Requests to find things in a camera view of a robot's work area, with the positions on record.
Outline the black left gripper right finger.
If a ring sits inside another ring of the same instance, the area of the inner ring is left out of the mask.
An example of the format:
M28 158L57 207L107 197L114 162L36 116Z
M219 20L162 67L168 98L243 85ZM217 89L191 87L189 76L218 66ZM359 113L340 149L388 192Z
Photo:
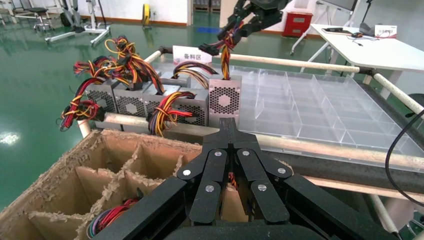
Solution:
M290 214L274 184L281 184L293 171L265 154L254 134L239 131L229 118L231 171L249 220L264 220L267 225L289 222Z

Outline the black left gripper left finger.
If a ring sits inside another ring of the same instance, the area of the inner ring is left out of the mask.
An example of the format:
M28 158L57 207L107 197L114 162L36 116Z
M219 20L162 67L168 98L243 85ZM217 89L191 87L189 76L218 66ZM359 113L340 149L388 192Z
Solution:
M212 225L220 217L228 181L229 123L229 118L221 118L219 131L203 137L200 154L177 171L187 182L184 202L192 225Z

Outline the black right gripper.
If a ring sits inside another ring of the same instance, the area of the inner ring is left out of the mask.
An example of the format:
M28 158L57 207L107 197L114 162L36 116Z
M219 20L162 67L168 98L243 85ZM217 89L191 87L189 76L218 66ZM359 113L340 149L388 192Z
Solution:
M220 34L226 34L250 14L255 16L236 32L238 37L247 38L250 34L262 31L282 21L283 9L291 0L237 0L233 13L227 18L227 24L221 28Z

